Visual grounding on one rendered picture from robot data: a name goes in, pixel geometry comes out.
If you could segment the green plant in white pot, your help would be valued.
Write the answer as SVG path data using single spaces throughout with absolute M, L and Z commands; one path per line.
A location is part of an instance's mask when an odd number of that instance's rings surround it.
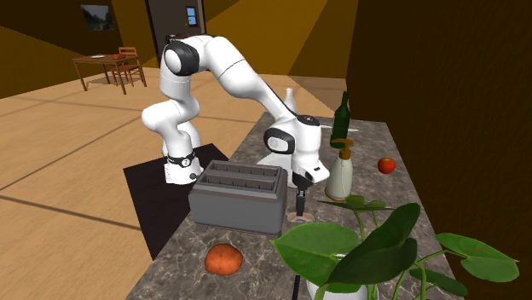
M 295 274 L 317 286 L 314 300 L 324 300 L 327 291 L 352 293 L 359 287 L 372 287 L 367 300 L 376 300 L 377 284 L 399 276 L 392 300 L 397 300 L 400 284 L 408 272 L 420 281 L 420 294 L 412 300 L 428 300 L 426 292 L 435 287 L 464 297 L 463 284 L 447 275 L 430 270 L 421 263 L 451 253 L 462 257 L 462 267 L 471 275 L 491 282 L 509 282 L 519 276 L 516 259 L 476 239 L 457 234 L 437 234 L 436 240 L 446 247 L 419 260 L 418 242 L 410 237 L 420 216 L 421 207 L 408 203 L 395 209 L 380 200 L 368 203 L 362 196 L 351 195 L 345 202 L 319 201 L 355 213 L 361 234 L 360 212 L 372 212 L 376 228 L 367 237 L 336 223 L 312 222 L 298 225 L 270 242 Z M 378 224 L 375 211 L 391 211 Z

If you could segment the dark robot stand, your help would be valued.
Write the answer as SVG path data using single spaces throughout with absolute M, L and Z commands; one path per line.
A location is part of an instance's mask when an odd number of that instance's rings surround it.
M 190 212 L 188 195 L 193 184 L 176 185 L 165 180 L 167 158 L 124 168 L 124 176 L 143 237 L 155 258 Z

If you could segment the dark wall picture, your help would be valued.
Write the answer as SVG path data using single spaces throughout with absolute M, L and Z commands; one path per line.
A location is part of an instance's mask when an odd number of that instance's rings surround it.
M 85 23 L 90 31 L 114 29 L 110 8 L 107 5 L 81 5 Z

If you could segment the white slim vase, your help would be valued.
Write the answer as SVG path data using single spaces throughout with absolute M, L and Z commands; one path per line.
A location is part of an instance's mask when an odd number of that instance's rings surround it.
M 293 89 L 287 88 L 286 89 L 286 96 L 284 99 L 284 104 L 286 107 L 292 112 L 294 115 L 298 115 L 296 103 L 293 97 Z

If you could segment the dark green glass bottle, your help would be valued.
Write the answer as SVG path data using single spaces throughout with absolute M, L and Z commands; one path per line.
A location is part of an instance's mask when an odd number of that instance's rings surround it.
M 332 133 L 330 137 L 330 146 L 334 148 L 342 148 L 342 142 L 333 142 L 336 139 L 345 139 L 348 134 L 350 124 L 350 110 L 348 107 L 349 93 L 343 92 L 342 101 L 338 109 L 334 113 L 334 120 L 332 126 Z

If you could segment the orange round bread loaf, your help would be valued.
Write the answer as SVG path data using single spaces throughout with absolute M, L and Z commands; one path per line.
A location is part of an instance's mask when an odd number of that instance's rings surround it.
M 242 261 L 242 253 L 231 244 L 217 244 L 205 256 L 205 270 L 212 274 L 231 275 L 240 269 Z

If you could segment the dark door with small window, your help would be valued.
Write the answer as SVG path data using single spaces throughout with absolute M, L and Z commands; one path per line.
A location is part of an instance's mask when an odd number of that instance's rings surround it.
M 203 0 L 146 0 L 153 40 L 160 60 L 167 35 L 189 37 L 205 32 Z M 195 8 L 195 26 L 188 26 L 187 7 Z

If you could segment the brown wooden table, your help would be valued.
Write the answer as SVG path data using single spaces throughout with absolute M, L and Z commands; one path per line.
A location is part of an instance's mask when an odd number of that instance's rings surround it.
M 88 87 L 87 87 L 87 85 L 86 85 L 86 83 L 84 81 L 84 78 L 83 78 L 81 72 L 79 71 L 78 65 L 79 64 L 97 64 L 97 65 L 102 65 L 102 67 L 104 69 L 104 74 L 105 74 L 106 80 L 107 80 L 107 82 L 109 84 L 110 84 L 110 79 L 108 77 L 106 65 L 114 66 L 117 69 L 117 72 L 118 72 L 118 75 L 119 75 L 119 86 L 121 87 L 121 89 L 122 89 L 124 94 L 126 94 L 126 89 L 125 89 L 125 86 L 124 86 L 124 80 L 122 79 L 122 76 L 121 76 L 121 71 L 119 70 L 119 66 L 123 65 L 125 62 L 129 62 L 129 61 L 136 61 L 137 62 L 138 66 L 139 66 L 139 71 L 140 71 L 140 74 L 141 74 L 142 83 L 144 84 L 144 86 L 147 86 L 145 78 L 144 78 L 142 64 L 139 61 L 139 56 L 138 55 L 127 55 L 127 56 L 125 56 L 125 58 L 120 58 L 120 59 L 117 59 L 117 60 L 115 60 L 112 55 L 103 55 L 101 58 L 97 58 L 97 57 L 94 57 L 92 55 L 89 55 L 89 56 L 83 56 L 83 57 L 78 57 L 78 58 L 73 58 L 72 59 L 72 62 L 74 64 L 74 66 L 75 66 L 76 72 L 78 74 L 79 80 L 80 80 L 80 82 L 81 82 L 81 84 L 83 86 L 84 91 L 87 91 Z

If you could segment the grey toaster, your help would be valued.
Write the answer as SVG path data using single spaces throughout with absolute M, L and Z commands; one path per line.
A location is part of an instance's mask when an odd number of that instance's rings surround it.
M 279 166 L 212 160 L 188 196 L 195 223 L 280 236 L 287 172 Z

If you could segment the orange wooden chair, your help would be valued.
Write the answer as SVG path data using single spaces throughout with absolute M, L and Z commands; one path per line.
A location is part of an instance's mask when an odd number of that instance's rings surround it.
M 113 58 L 130 58 L 132 56 L 137 56 L 137 51 L 135 47 L 119 47 L 119 52 L 116 55 L 113 55 Z M 126 61 L 125 63 L 120 64 L 118 67 L 114 67 L 111 70 L 113 75 L 113 81 L 115 85 L 118 85 L 117 75 L 124 74 L 126 81 L 133 84 L 132 74 L 138 73 L 141 81 L 145 84 L 145 78 L 143 72 L 141 71 L 140 61 Z

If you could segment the white soap dispenser gold pump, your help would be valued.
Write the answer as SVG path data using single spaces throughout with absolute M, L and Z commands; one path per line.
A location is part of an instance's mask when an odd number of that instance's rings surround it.
M 329 199 L 344 201 L 351 192 L 353 164 L 351 162 L 351 139 L 338 138 L 332 142 L 342 143 L 338 157 L 332 163 L 325 194 Z

